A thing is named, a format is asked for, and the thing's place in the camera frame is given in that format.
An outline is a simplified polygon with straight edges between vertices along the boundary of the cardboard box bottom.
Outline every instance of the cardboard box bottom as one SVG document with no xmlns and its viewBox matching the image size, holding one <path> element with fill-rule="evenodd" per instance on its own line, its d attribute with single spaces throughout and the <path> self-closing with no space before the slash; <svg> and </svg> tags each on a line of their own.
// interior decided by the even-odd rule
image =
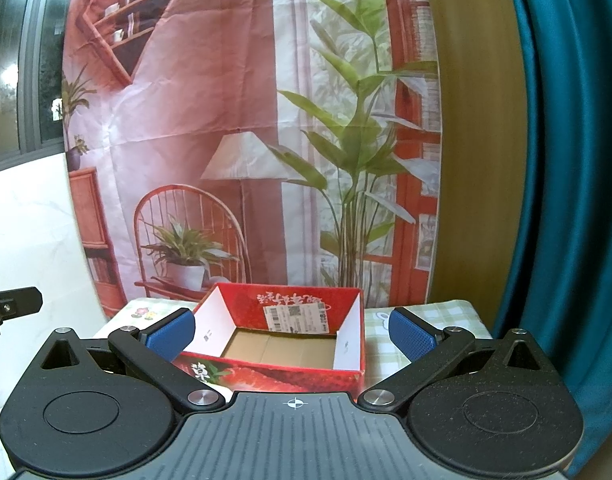
<svg viewBox="0 0 612 480">
<path fill-rule="evenodd" d="M 336 342 L 334 335 L 300 335 L 238 328 L 221 356 L 256 364 L 332 370 Z"/>
</svg>

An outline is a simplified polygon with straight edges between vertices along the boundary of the open cardboard box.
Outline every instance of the open cardboard box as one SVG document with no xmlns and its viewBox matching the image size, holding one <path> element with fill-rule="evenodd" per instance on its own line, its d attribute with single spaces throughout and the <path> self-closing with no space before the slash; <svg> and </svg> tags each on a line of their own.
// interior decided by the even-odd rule
<svg viewBox="0 0 612 480">
<path fill-rule="evenodd" d="M 175 360 L 233 391 L 350 392 L 365 373 L 358 288 L 218 283 L 195 309 L 195 339 Z"/>
</svg>

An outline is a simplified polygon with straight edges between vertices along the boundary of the curtain fold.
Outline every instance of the curtain fold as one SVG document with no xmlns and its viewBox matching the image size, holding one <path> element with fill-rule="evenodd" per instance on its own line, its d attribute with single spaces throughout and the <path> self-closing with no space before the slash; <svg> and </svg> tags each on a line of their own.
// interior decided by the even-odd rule
<svg viewBox="0 0 612 480">
<path fill-rule="evenodd" d="M 524 206 L 495 332 L 529 330 L 585 432 L 612 430 L 612 0 L 514 0 L 529 105 Z"/>
</svg>

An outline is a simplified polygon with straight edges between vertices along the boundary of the chair backrest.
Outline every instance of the chair backrest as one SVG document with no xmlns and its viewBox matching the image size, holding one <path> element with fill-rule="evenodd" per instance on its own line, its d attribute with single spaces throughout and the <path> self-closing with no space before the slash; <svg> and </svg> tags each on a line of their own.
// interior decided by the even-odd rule
<svg viewBox="0 0 612 480">
<path fill-rule="evenodd" d="M 232 211 L 216 196 L 184 184 L 170 184 L 150 191 L 135 209 L 135 242 L 143 281 L 166 277 L 166 262 L 155 263 L 157 254 L 148 254 L 144 245 L 156 244 L 154 226 L 170 229 L 170 218 L 210 235 L 223 250 L 237 260 L 223 260 L 223 266 L 211 266 L 211 276 L 223 276 L 235 283 L 246 283 L 250 263 L 244 235 Z"/>
</svg>

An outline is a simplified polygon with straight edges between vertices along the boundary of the metal window frame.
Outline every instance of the metal window frame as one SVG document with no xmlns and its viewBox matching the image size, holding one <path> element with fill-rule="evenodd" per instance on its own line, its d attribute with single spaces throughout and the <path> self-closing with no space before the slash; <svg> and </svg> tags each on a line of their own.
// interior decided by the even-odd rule
<svg viewBox="0 0 612 480">
<path fill-rule="evenodd" d="M 63 139 L 41 140 L 39 61 L 41 31 L 47 1 L 26 0 L 18 57 L 17 130 L 19 149 L 0 155 L 0 171 L 64 152 Z"/>
</svg>

